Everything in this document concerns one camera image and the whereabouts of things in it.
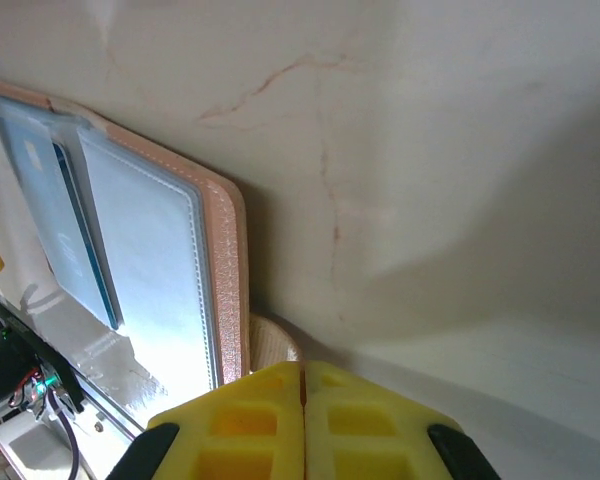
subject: stitching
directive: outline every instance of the stitching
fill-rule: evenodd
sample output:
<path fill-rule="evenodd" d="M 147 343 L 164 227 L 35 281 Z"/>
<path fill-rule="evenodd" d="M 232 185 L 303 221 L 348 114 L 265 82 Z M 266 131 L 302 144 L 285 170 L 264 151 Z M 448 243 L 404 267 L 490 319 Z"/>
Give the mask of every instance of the stitching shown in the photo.
<path fill-rule="evenodd" d="M 225 216 L 222 219 L 222 225 L 221 225 L 221 229 L 223 230 L 225 236 L 228 235 L 229 229 L 230 229 L 230 219 L 229 219 L 229 215 L 231 214 L 231 212 L 229 211 L 229 209 L 227 208 L 227 200 L 224 197 L 224 195 L 220 192 L 220 190 L 218 189 L 218 187 L 213 184 L 212 182 L 208 182 L 207 185 L 209 186 L 209 189 L 211 190 L 211 192 L 215 195 L 216 199 L 220 202 L 220 205 L 222 205 L 222 209 L 225 212 Z M 237 268 L 236 262 L 234 262 L 234 256 L 232 255 L 232 251 L 231 251 L 231 244 L 230 242 L 223 242 L 223 246 L 226 248 L 226 255 L 225 255 L 225 261 L 227 262 L 226 265 L 226 270 L 229 272 L 234 272 Z M 227 285 L 229 287 L 229 292 L 230 294 L 232 292 L 234 292 L 234 288 L 233 288 L 233 275 L 232 274 L 226 275 L 226 272 L 223 271 L 223 276 L 224 276 L 224 284 Z M 228 302 L 229 306 L 227 308 L 227 312 L 229 313 L 229 315 L 231 317 L 235 317 L 236 314 L 236 309 L 235 307 L 235 302 L 233 301 L 233 299 L 231 299 L 232 301 Z M 240 321 L 238 322 L 238 330 L 240 330 L 241 328 L 241 318 Z M 232 328 L 231 330 L 229 329 L 225 329 L 226 332 L 229 332 L 232 336 L 232 341 L 231 343 L 233 345 L 236 344 L 236 329 L 235 327 Z M 242 364 L 242 351 L 240 352 L 240 361 L 239 363 Z M 233 365 L 234 367 L 234 372 L 233 375 L 237 375 L 237 378 L 240 378 L 241 376 L 241 368 L 240 365 Z"/>
<path fill-rule="evenodd" d="M 201 180 L 198 176 L 196 175 L 192 175 L 191 173 L 186 172 L 184 169 L 182 168 L 178 168 L 174 165 L 171 165 L 170 163 L 165 162 L 164 160 L 161 160 L 157 157 L 155 157 L 154 155 L 151 155 L 150 153 L 142 150 L 141 148 L 135 147 L 133 145 L 130 145 L 129 143 L 127 143 L 126 141 L 124 141 L 123 139 L 121 139 L 119 136 L 117 136 L 114 133 L 108 132 L 109 136 L 115 140 L 117 143 L 119 143 L 120 145 L 123 145 L 124 147 L 127 147 L 129 150 L 134 151 L 136 153 L 139 153 L 140 155 L 149 158 L 151 160 L 153 160 L 154 162 L 159 163 L 160 165 L 162 165 L 163 167 L 165 167 L 167 170 L 176 173 L 176 174 L 180 174 L 180 175 L 184 175 L 186 178 L 188 179 L 192 179 L 195 180 L 196 182 L 200 183 L 203 182 L 203 180 Z M 223 229 L 225 228 L 225 226 L 229 223 L 229 219 L 228 219 L 228 215 L 231 213 L 229 211 L 229 209 L 227 208 L 227 201 L 226 199 L 220 194 L 220 192 L 217 190 L 217 187 L 215 186 L 215 184 L 211 181 L 207 182 L 207 185 L 209 186 L 209 189 L 211 190 L 212 193 L 215 194 L 215 197 L 219 200 L 220 206 L 222 208 L 222 211 L 224 213 L 223 216 Z M 221 245 L 222 247 L 225 248 L 225 259 L 229 260 L 232 258 L 232 252 L 231 252 L 231 248 L 230 245 L 227 242 L 217 242 L 218 245 Z M 232 269 L 234 268 L 233 263 L 231 260 L 229 260 L 229 265 L 228 267 L 231 267 Z M 229 282 L 225 282 L 225 284 L 229 284 L 230 286 L 233 286 L 231 279 L 229 280 Z M 234 308 L 234 304 L 233 302 L 230 302 L 230 308 L 229 308 L 229 313 L 230 315 L 233 317 L 235 316 L 235 308 Z M 219 318 L 218 318 L 218 324 L 222 323 L 224 324 L 225 321 L 227 321 L 227 319 L 222 318 L 220 316 L 220 306 L 218 306 L 218 314 L 219 314 Z M 233 335 L 234 335 L 234 341 L 232 342 L 235 345 L 235 331 L 232 331 Z M 223 377 L 224 375 L 224 361 L 221 363 L 221 368 L 222 368 L 222 372 L 223 372 Z"/>
<path fill-rule="evenodd" d="M 195 241 L 195 228 L 194 228 L 194 223 L 193 223 L 193 204 L 191 202 L 191 199 L 189 198 L 189 196 L 184 193 L 182 190 L 178 189 L 177 187 L 173 186 L 173 185 L 169 185 L 165 180 L 161 179 L 158 176 L 155 176 L 153 174 L 150 174 L 142 169 L 140 169 L 139 167 L 137 167 L 136 165 L 133 165 L 132 163 L 128 162 L 127 160 L 125 160 L 124 158 L 120 157 L 119 155 L 117 155 L 114 152 L 110 152 L 105 150 L 102 146 L 93 143 L 91 140 L 89 140 L 88 138 L 84 138 L 82 137 L 82 140 L 87 143 L 88 145 L 91 145 L 92 147 L 95 147 L 96 149 L 100 150 L 102 153 L 109 155 L 113 158 L 115 158 L 116 160 L 122 162 L 125 166 L 136 170 L 137 172 L 141 173 L 142 175 L 145 175 L 147 178 L 150 178 L 151 180 L 155 181 L 156 183 L 159 183 L 160 185 L 167 187 L 168 189 L 182 195 L 184 197 L 184 199 L 187 201 L 187 206 L 189 207 L 189 229 L 191 232 L 191 245 L 192 245 L 192 250 L 193 250 L 193 258 L 194 258 L 194 264 L 195 264 L 195 273 L 196 273 L 196 289 L 198 291 L 198 301 L 200 302 L 201 305 L 204 305 L 204 295 L 202 293 L 202 288 L 200 286 L 201 284 L 201 276 L 200 276 L 200 263 L 198 261 L 198 246 L 196 244 Z M 212 389 L 213 385 L 211 382 L 211 377 L 212 377 L 212 373 L 211 373 L 211 364 L 209 362 L 209 345 L 207 342 L 207 338 L 209 336 L 208 332 L 207 332 L 207 318 L 206 318 L 206 314 L 204 313 L 204 311 L 202 312 L 202 317 L 203 317 L 203 322 L 202 322 L 202 330 L 204 332 L 204 350 L 205 350 L 205 360 L 207 363 L 207 374 L 208 374 L 208 378 L 209 378 L 209 388 Z"/>

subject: beige wall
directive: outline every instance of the beige wall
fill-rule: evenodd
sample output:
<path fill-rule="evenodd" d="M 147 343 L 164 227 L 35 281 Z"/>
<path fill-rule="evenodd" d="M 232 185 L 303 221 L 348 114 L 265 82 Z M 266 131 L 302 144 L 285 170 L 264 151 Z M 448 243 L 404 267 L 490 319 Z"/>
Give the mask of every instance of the beige wall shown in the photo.
<path fill-rule="evenodd" d="M 234 178 L 309 350 L 600 478 L 600 1 L 21 3 L 0 78 Z"/>

